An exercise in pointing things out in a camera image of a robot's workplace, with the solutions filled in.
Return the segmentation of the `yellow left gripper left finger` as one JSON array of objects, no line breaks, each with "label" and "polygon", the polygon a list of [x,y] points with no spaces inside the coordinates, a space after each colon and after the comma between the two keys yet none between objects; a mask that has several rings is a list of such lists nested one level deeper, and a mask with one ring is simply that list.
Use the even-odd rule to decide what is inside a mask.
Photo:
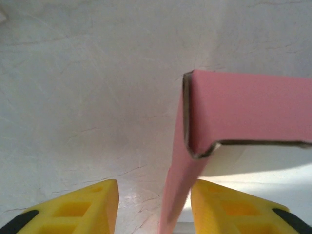
[{"label": "yellow left gripper left finger", "polygon": [[29,207],[5,224],[2,234],[113,234],[119,203],[115,179]]}]

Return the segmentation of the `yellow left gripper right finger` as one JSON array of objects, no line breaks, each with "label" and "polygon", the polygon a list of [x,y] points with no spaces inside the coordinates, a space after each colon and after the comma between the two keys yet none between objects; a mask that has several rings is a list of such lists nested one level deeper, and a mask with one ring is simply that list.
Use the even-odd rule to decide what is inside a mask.
[{"label": "yellow left gripper right finger", "polygon": [[205,180],[191,189],[197,234],[310,234],[312,228],[279,203]]}]

